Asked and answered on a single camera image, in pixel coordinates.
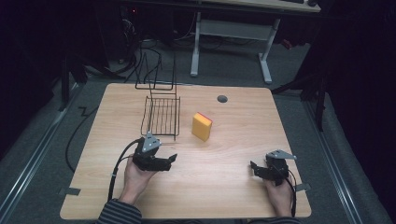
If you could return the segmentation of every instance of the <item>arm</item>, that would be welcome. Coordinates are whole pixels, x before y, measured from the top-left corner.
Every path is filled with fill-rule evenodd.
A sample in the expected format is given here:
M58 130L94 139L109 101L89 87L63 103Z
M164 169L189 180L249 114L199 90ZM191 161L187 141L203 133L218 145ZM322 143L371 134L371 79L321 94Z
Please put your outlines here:
M122 194L118 200L113 199L105 204L97 223L141 223L142 214L134 207L134 203L155 174L156 172L140 170L132 162L132 157L128 158Z

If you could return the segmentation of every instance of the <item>yellow sponge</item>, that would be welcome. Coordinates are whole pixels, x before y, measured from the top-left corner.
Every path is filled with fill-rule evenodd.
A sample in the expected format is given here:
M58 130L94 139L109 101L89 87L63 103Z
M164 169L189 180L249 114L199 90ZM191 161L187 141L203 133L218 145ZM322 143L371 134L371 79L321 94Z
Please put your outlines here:
M209 138L212 120L201 113L196 113L192 118L192 133L204 142Z

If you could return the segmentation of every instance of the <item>round hole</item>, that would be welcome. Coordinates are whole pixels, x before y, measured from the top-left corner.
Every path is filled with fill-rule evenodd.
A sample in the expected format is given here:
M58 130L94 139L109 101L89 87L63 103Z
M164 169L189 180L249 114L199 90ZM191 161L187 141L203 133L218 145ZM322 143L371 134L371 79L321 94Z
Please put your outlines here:
M218 101L220 103L226 103L228 101L228 98L225 95L220 95L220 96L218 96Z

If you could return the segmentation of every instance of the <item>black tape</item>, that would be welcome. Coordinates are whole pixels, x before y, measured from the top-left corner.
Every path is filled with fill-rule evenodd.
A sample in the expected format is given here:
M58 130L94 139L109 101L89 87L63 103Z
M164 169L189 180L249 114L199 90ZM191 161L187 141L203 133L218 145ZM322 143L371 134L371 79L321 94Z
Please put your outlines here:
M309 190L311 190L311 185L310 184L299 184L296 186L296 192L298 192L300 190L309 191Z
M59 195L66 195L66 194L69 194L69 195L79 195L79 192L81 191L81 189L73 189L73 188L67 188L67 189L64 189L64 188L61 188L61 190L59 190L59 192L58 192L58 194Z

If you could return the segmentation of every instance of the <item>desk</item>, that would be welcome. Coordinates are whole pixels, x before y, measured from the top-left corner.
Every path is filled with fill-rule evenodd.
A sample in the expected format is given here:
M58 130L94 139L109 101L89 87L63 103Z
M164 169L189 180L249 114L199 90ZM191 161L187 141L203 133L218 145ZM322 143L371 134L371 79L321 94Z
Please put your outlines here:
M139 138L146 96L130 84L110 84L92 125L77 170L70 184L81 189L67 195L64 219L98 218L106 203L110 175L123 149ZM219 95L228 97L218 102ZM139 198L144 218L246 218L273 217L262 180L253 176L249 162L264 166L264 156L275 149L290 153L271 92L265 88L177 86L180 97L179 136L158 136L157 155L177 153L169 172L159 172ZM213 120L209 139L191 133L192 116L201 112ZM301 183L294 161L290 170ZM122 191L122 171L114 197ZM297 192L297 217L311 213L304 191Z
M230 4L238 5L243 7L261 7L261 8L272 8L278 10L296 10L302 12L320 12L320 7L310 7L305 1L303 4L291 3L279 0L202 0L199 1L207 3L218 3L218 4ZM212 20L201 20L201 13L197 13L197 20L195 25L195 44L192 52L191 61L191 76L198 76L199 68L199 39L200 35L220 35L236 38L246 38L265 41L265 47L263 52L259 54L259 61L262 67L262 75L264 81L267 84L272 83L270 71L268 69L267 57L270 48L274 42L276 31L278 29L280 19L277 18L272 26L248 24L239 22L228 22L228 21L212 21Z

